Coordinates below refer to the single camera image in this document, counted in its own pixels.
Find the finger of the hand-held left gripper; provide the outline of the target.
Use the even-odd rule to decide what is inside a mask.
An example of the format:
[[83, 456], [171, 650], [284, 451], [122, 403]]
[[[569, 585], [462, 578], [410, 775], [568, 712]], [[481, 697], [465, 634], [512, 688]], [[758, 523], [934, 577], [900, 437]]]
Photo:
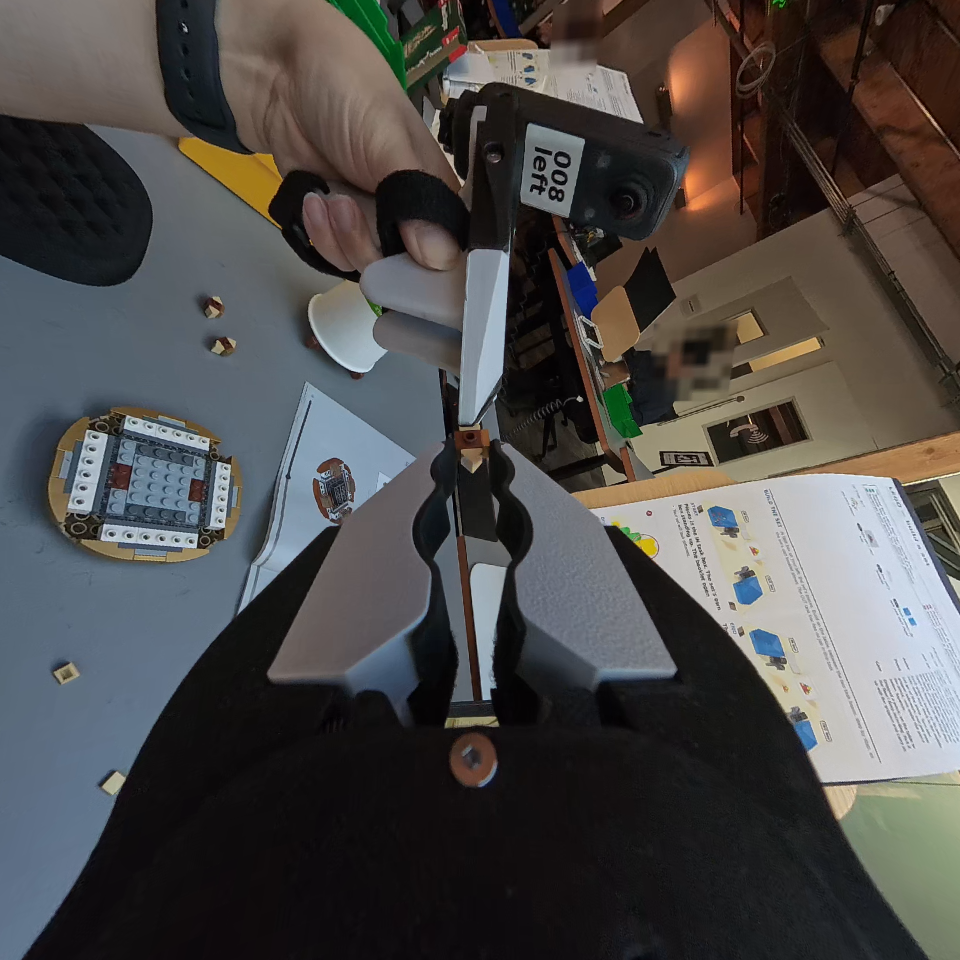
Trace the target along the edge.
[[466, 258], [458, 423], [479, 423], [505, 365], [510, 253], [477, 248]]

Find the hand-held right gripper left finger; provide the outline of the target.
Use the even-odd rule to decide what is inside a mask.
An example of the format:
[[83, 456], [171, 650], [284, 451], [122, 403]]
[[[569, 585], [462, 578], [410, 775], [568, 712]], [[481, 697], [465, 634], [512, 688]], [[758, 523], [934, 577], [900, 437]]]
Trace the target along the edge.
[[436, 555], [455, 443], [418, 457], [343, 522], [270, 668], [280, 685], [384, 694], [404, 725], [446, 724], [457, 647]]

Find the wooden chair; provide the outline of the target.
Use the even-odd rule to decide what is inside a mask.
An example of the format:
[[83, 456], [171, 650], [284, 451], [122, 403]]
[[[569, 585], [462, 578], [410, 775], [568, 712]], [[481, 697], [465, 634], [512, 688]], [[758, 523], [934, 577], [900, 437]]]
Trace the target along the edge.
[[591, 322], [599, 331], [601, 354], [606, 363], [618, 361], [641, 336], [629, 296], [622, 285], [613, 287], [598, 301], [591, 312]]

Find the black wrist rest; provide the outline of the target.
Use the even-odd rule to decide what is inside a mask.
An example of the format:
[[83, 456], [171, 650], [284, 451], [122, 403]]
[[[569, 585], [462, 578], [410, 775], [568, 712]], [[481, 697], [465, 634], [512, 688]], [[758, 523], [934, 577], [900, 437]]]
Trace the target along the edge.
[[1, 116], [1, 255], [89, 286], [128, 281], [153, 226], [137, 173], [82, 125]]

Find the green plastic bins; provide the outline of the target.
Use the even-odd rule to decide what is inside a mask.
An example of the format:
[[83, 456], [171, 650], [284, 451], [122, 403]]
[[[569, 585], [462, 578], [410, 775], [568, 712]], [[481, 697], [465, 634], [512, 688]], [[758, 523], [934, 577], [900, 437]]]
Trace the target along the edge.
[[390, 66], [402, 90], [407, 90], [403, 46], [397, 36], [398, 25], [381, 2], [328, 1], [328, 4], [361, 30]]

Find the person's left hand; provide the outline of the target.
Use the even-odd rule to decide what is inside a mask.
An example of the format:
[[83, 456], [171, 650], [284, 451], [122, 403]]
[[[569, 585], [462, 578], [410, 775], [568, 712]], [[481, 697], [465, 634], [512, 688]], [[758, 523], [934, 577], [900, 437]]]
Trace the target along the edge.
[[374, 43], [324, 1], [223, 1], [220, 77], [241, 142], [281, 174], [374, 193], [419, 170], [457, 191], [439, 143]]

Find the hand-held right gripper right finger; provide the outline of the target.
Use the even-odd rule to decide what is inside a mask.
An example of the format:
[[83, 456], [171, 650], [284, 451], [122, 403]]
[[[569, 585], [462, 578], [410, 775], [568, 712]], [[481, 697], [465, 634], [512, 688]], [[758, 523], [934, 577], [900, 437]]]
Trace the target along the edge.
[[493, 647], [502, 726], [533, 724], [567, 694], [668, 682], [677, 666], [601, 521], [509, 444], [489, 447], [506, 568]]

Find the stacked yellow plastic bins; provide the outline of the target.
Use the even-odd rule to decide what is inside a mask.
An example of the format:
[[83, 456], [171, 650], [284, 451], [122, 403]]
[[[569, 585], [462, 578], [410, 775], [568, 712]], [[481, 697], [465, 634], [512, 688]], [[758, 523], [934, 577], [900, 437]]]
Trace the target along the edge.
[[191, 137], [180, 138], [177, 147], [214, 180], [278, 226], [269, 207], [280, 189], [282, 175], [270, 154], [241, 154]]

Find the white printed task sheet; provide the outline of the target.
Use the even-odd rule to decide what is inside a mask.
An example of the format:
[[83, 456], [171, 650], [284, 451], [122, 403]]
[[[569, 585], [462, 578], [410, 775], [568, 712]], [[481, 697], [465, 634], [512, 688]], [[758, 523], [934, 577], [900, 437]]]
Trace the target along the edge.
[[822, 782], [958, 771], [958, 596], [898, 481], [641, 488], [581, 499], [727, 631]]

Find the black wrist watch band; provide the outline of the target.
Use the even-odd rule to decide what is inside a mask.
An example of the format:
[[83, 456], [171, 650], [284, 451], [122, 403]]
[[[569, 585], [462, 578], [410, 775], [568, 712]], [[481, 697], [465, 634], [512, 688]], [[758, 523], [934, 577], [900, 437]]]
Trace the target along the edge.
[[164, 98], [193, 138], [249, 156], [220, 75], [215, 1], [156, 1], [155, 31]]

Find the lego instruction booklet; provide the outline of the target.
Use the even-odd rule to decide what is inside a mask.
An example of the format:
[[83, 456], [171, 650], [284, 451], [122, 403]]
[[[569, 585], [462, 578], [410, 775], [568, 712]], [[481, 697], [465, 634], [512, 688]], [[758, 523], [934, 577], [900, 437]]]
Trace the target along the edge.
[[249, 568], [238, 611], [318, 534], [342, 525], [414, 459], [305, 383], [276, 477], [267, 536]]

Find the green printed box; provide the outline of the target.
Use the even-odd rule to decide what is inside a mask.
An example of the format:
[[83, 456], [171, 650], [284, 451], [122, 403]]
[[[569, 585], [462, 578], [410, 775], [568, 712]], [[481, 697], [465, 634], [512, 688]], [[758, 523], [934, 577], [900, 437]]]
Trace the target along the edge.
[[469, 37], [460, 1], [429, 2], [426, 9], [421, 9], [419, 2], [405, 2], [401, 11], [404, 17], [421, 12], [399, 36], [408, 86], [444, 70], [467, 53]]

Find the green plastic bin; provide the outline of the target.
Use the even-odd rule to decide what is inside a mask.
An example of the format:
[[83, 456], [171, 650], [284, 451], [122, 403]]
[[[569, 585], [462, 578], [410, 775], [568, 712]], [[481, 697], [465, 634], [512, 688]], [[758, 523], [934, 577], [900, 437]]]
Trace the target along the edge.
[[633, 416], [631, 396], [625, 383], [604, 390], [603, 402], [613, 429], [622, 438], [630, 440], [642, 436], [642, 428]]

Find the round lego base model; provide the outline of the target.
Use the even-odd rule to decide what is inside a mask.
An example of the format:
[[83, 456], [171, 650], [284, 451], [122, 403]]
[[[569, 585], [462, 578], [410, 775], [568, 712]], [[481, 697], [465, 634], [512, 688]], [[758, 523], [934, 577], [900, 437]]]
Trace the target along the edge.
[[47, 483], [55, 526], [73, 544], [130, 562], [207, 555], [241, 517], [243, 478], [221, 438], [141, 407], [84, 416], [61, 436]]

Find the white paper cup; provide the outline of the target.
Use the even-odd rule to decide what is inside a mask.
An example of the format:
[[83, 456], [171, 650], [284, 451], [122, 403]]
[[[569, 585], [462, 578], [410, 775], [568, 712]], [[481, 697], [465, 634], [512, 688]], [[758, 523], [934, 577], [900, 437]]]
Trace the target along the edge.
[[369, 372], [386, 354], [374, 336], [381, 314], [381, 306], [350, 280], [314, 294], [307, 305], [307, 323], [320, 349], [348, 372]]

